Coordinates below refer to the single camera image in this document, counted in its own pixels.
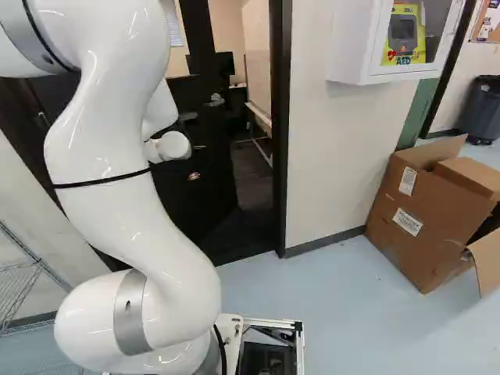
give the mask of aed cabinet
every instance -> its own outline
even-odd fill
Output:
[[[466,0],[334,0],[327,79],[379,84],[441,75]]]

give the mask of computer monitor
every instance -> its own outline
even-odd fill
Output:
[[[195,62],[191,55],[186,55],[187,67],[190,74],[200,74],[200,63]],[[233,52],[216,52],[216,65],[221,77],[233,76],[236,74],[234,71],[234,57]]]
[[[197,112],[203,104],[210,102],[210,92],[199,74],[167,78],[166,82],[179,113]]]

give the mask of black door frame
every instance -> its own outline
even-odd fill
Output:
[[[287,233],[288,132],[290,125],[292,0],[269,0],[273,209],[276,253],[283,258]]]

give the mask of wheel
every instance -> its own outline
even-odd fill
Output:
[[[478,137],[474,137],[473,135],[470,135],[469,137],[467,137],[467,141],[472,144],[472,145],[480,145],[481,143],[481,139],[478,138]]]

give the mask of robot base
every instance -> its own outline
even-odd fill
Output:
[[[303,322],[221,314],[216,325],[226,352],[227,375],[305,375]],[[215,375],[225,375],[221,358]]]

